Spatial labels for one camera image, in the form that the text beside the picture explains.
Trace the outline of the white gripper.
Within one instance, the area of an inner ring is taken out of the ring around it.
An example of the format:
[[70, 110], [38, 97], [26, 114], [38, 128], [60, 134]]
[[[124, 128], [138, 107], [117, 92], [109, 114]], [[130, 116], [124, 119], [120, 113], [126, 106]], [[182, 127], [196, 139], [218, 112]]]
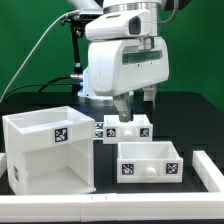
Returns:
[[155, 108], [158, 84], [169, 76], [168, 52], [161, 37], [154, 48], [140, 50], [139, 39], [92, 42], [88, 51], [90, 85], [98, 96], [114, 96], [121, 122], [133, 120], [129, 91], [143, 88], [143, 101]]

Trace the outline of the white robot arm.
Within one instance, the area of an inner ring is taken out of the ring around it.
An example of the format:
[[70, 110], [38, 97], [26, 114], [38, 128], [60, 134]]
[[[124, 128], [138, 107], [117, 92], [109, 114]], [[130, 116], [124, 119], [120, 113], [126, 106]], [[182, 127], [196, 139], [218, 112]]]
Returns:
[[85, 27], [93, 92], [112, 97], [119, 119], [131, 121], [128, 93], [169, 76], [167, 45], [159, 34], [159, 11], [166, 0], [68, 1], [95, 16]]

